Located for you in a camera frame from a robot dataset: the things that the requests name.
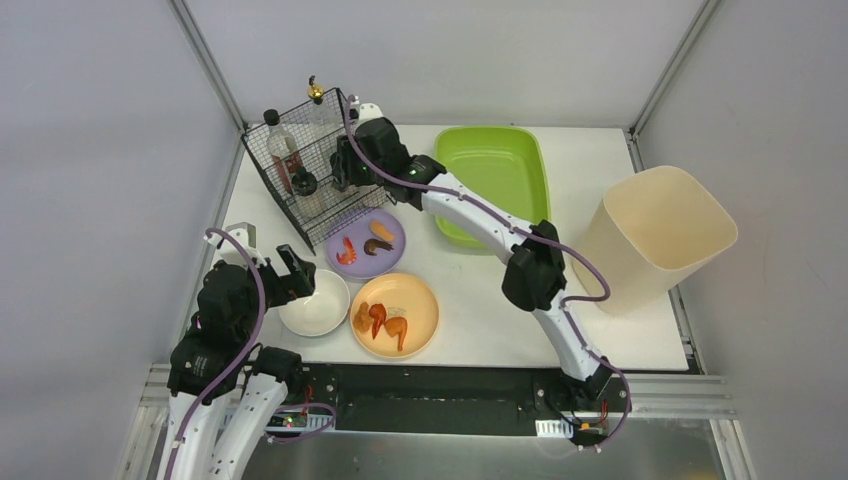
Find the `black-lid spice jar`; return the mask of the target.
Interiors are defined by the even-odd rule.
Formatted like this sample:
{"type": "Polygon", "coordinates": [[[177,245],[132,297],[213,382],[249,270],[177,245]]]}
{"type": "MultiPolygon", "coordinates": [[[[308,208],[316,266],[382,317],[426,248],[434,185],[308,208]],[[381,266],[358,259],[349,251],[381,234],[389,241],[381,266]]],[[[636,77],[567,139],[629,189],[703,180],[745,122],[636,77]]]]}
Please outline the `black-lid spice jar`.
{"type": "Polygon", "coordinates": [[[305,221],[319,217],[326,209],[322,187],[317,177],[299,166],[291,179],[297,208],[305,221]]]}

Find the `gold-top glass oil bottle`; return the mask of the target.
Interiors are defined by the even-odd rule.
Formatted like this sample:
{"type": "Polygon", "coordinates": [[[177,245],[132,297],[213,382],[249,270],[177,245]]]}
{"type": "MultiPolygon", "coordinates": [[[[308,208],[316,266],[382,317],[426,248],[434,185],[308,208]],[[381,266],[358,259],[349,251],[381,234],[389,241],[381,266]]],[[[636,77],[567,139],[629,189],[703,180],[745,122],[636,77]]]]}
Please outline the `gold-top glass oil bottle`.
{"type": "Polygon", "coordinates": [[[339,90],[324,87],[311,75],[308,79],[307,96],[310,105],[309,122],[312,126],[318,150],[326,161],[336,153],[337,138],[343,128],[343,102],[339,90]]]}

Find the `dark sauce bottle red label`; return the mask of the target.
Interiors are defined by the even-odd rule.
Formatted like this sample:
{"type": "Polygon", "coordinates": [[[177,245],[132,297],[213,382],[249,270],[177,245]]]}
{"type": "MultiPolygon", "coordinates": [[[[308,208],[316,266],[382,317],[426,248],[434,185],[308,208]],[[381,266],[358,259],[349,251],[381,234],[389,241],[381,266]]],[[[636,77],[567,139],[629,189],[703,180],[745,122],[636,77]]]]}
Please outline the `dark sauce bottle red label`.
{"type": "Polygon", "coordinates": [[[263,119],[269,130],[266,148],[271,156],[272,170],[288,193],[298,195],[305,185],[306,169],[296,139],[283,126],[277,110],[265,110],[263,119]]]}

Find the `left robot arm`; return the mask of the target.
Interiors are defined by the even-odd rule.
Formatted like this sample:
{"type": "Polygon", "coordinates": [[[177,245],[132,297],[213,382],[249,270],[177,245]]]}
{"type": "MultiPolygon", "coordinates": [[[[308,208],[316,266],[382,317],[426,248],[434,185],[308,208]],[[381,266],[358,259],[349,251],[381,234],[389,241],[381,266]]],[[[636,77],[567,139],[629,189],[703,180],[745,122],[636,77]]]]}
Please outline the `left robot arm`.
{"type": "Polygon", "coordinates": [[[315,265],[287,245],[277,252],[285,275],[268,259],[241,255],[205,275],[193,323],[170,356],[170,443],[158,478],[241,478],[272,415],[300,386],[299,354],[251,352],[268,310],[315,291],[315,265]]]}

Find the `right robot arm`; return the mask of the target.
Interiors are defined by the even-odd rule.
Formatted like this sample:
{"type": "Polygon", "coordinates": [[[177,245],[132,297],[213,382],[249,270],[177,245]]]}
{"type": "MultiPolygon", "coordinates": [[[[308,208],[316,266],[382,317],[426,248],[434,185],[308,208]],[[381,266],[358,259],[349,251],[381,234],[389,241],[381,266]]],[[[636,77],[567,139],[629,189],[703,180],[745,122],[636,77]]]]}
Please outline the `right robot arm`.
{"type": "Polygon", "coordinates": [[[596,268],[560,243],[556,227],[532,224],[477,196],[442,164],[412,155],[387,118],[343,118],[345,137],[337,147],[345,179],[357,186],[377,185],[398,203],[444,218],[461,227],[504,264],[501,290],[516,308],[531,313],[554,347],[561,370],[583,395],[597,399],[614,374],[597,353],[571,312],[588,295],[567,291],[564,257],[570,255],[591,273],[596,268]]]}

